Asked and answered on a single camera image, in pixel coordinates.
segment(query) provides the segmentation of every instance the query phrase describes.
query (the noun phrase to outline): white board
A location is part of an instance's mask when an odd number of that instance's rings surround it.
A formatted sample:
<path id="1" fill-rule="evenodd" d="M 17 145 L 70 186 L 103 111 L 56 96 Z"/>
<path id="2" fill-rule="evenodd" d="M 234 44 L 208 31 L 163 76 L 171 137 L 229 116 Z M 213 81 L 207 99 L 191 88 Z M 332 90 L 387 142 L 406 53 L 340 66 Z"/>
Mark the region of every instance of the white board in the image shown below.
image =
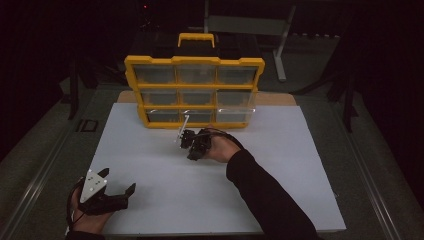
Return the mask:
<path id="1" fill-rule="evenodd" d="M 318 231 L 346 229 L 300 107 L 257 106 L 247 128 L 228 132 L 280 182 Z M 104 233 L 261 232 L 227 180 L 226 164 L 188 160 L 187 150 L 174 142 L 177 133 L 145 128 L 135 103 L 114 104 L 90 168 L 110 168 L 108 195 L 122 194 L 133 182 L 137 187 L 129 208 L 115 213 Z"/>

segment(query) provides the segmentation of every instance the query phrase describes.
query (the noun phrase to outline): yellow handle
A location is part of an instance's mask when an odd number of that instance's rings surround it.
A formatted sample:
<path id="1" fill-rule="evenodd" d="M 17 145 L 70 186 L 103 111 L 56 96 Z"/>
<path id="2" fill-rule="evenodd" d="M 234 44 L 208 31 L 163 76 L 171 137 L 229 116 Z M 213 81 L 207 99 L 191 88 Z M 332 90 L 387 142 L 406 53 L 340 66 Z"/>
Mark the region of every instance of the yellow handle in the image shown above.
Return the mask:
<path id="1" fill-rule="evenodd" d="M 211 41 L 212 47 L 215 48 L 215 41 L 211 33 L 180 33 L 178 37 L 178 47 L 181 45 L 181 40 L 196 40 L 196 41 Z"/>

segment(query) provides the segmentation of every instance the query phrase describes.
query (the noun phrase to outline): clear plastic drawer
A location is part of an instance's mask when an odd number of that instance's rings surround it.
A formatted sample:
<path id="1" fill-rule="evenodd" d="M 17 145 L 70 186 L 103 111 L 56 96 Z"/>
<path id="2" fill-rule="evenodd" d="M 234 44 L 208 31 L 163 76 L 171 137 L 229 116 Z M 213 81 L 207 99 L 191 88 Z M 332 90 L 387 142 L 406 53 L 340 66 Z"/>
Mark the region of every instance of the clear plastic drawer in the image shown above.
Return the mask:
<path id="1" fill-rule="evenodd" d="M 180 89 L 181 104 L 212 105 L 215 91 L 213 89 Z"/>
<path id="2" fill-rule="evenodd" d="M 137 81 L 140 83 L 175 83 L 175 71 L 172 65 L 134 65 Z"/>
<path id="3" fill-rule="evenodd" d="M 189 115 L 188 122 L 212 122 L 213 110 L 180 110 L 181 116 Z"/>
<path id="4" fill-rule="evenodd" d="M 254 108 L 244 108 L 244 109 L 219 108 L 216 110 L 216 122 L 248 123 L 254 112 L 255 112 Z"/>
<path id="5" fill-rule="evenodd" d="M 231 106 L 247 108 L 255 105 L 255 94 L 250 90 L 219 90 L 217 91 L 216 96 L 218 107 Z"/>
<path id="6" fill-rule="evenodd" d="M 257 67 L 219 66 L 218 82 L 220 84 L 252 84 Z"/>
<path id="7" fill-rule="evenodd" d="M 177 104 L 176 89 L 142 89 L 141 97 L 144 105 L 175 105 Z"/>
<path id="8" fill-rule="evenodd" d="M 178 110 L 146 110 L 150 122 L 179 122 Z"/>
<path id="9" fill-rule="evenodd" d="M 207 64 L 178 65 L 177 75 L 180 83 L 212 84 L 215 80 L 215 66 Z"/>

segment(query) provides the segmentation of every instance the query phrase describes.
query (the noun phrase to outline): yellow frame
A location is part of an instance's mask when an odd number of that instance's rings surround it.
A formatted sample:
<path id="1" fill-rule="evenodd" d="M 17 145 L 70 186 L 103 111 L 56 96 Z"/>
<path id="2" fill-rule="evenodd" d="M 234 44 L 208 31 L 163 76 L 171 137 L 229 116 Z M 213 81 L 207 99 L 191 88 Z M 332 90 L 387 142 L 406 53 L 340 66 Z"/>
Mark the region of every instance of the yellow frame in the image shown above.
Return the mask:
<path id="1" fill-rule="evenodd" d="M 171 65 L 174 67 L 174 83 L 140 83 L 137 81 L 137 77 L 134 71 L 134 65 Z M 179 79 L 177 79 L 176 68 L 178 65 L 186 65 L 186 64 L 208 64 L 214 65 L 215 68 L 215 77 L 212 84 L 187 84 L 181 83 Z M 139 118 L 143 121 L 144 125 L 147 128 L 178 128 L 181 127 L 184 119 L 180 116 L 179 122 L 150 122 L 149 118 L 146 114 L 146 110 L 149 109 L 175 109 L 175 110 L 187 110 L 187 108 L 191 110 L 216 110 L 217 109 L 217 101 L 216 97 L 213 99 L 213 103 L 211 105 L 188 105 L 181 104 L 180 96 L 177 93 L 177 104 L 175 105 L 145 105 L 143 103 L 143 98 L 141 96 L 142 89 L 235 89 L 235 90 L 250 90 L 251 94 L 255 95 L 258 91 L 257 83 L 259 81 L 259 76 L 263 73 L 265 68 L 265 62 L 262 58 L 240 58 L 238 60 L 226 60 L 220 59 L 218 57 L 190 57 L 190 56 L 174 56 L 172 58 L 164 59 L 164 58 L 152 58 L 150 56 L 134 56 L 129 55 L 125 59 L 126 72 L 125 75 L 127 77 L 128 85 L 133 89 L 134 94 L 137 99 L 138 107 L 137 112 Z M 220 84 L 218 82 L 218 74 L 217 67 L 218 66 L 253 66 L 257 67 L 255 77 L 251 84 Z M 248 121 L 246 122 L 211 122 L 217 128 L 244 128 L 248 125 Z M 209 122 L 202 123 L 194 123 L 188 122 L 186 127 L 191 128 L 204 128 L 209 124 Z"/>

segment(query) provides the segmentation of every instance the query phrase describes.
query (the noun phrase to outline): dark background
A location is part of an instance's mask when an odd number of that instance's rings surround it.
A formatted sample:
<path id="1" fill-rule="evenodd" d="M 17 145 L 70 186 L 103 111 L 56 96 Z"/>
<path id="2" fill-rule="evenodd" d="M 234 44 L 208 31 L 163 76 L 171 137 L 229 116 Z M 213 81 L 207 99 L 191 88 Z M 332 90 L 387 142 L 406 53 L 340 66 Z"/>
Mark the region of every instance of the dark background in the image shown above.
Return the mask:
<path id="1" fill-rule="evenodd" d="M 289 10 L 281 1 L 210 2 L 211 14 L 280 18 Z M 291 33 L 342 36 L 326 71 L 359 59 L 355 88 L 424 207 L 423 3 L 338 3 L 302 2 Z M 59 82 L 75 52 L 119 71 L 137 31 L 202 27 L 203 13 L 201 0 L 1 1 L 0 159 L 62 98 Z"/>

